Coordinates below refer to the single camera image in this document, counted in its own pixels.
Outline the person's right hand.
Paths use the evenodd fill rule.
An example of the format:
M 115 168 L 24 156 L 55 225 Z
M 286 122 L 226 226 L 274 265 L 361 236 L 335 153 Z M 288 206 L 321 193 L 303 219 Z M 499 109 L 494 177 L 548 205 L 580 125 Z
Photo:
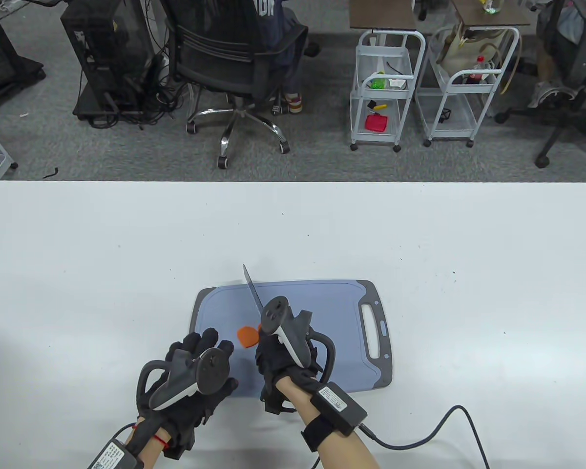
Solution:
M 317 363 L 317 348 L 307 340 L 311 351 L 311 364 L 309 367 L 299 367 L 290 356 L 284 344 L 279 341 L 277 335 L 267 335 L 259 330 L 259 344 L 255 358 L 260 375 L 264 378 L 264 387 L 260 399 L 265 404 L 265 411 L 275 415 L 284 412 L 283 404 L 288 401 L 276 384 L 282 378 L 289 377 L 293 384 L 313 395 L 317 393 L 322 384 L 316 380 L 317 374 L 323 372 L 323 368 Z

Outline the person's left hand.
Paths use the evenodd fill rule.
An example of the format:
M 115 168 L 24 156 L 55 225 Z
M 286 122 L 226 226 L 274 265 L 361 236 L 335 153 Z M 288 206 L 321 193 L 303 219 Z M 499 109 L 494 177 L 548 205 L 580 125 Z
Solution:
M 128 448 L 140 460 L 157 443 L 162 455 L 179 460 L 195 442 L 217 406 L 239 386 L 230 375 L 233 343 L 214 328 L 192 332 L 171 344 L 163 360 L 147 362 L 136 390 L 137 422 Z

